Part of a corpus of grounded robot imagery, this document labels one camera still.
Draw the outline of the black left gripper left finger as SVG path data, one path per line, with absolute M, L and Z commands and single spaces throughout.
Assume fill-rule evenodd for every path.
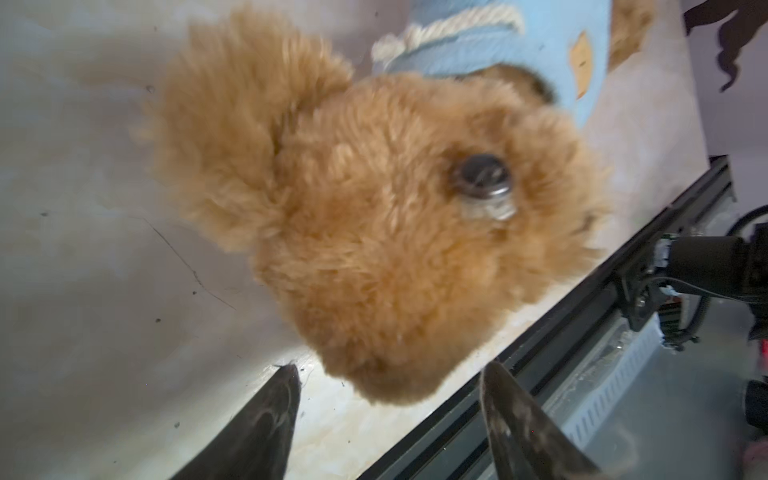
M 300 399 L 297 366 L 279 367 L 225 428 L 173 476 L 173 480 L 282 480 L 287 470 Z

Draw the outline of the tan plush teddy bear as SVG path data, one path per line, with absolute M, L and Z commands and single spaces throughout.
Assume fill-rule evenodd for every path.
M 609 1 L 608 74 L 651 1 Z M 255 277 L 328 375 L 433 394 L 508 316 L 596 262 L 609 211 L 583 124 L 516 67 L 356 79 L 330 42 L 243 6 L 194 22 L 145 127 L 179 215 Z

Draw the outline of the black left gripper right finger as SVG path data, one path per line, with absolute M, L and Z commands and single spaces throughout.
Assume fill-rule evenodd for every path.
M 480 376 L 480 404 L 499 479 L 604 479 L 500 362 Z

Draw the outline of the light blue fleece hoodie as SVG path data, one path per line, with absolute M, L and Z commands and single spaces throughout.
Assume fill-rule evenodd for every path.
M 371 49 L 377 73 L 465 76 L 520 68 L 584 124 L 608 73 L 609 1 L 414 1 L 409 24 Z

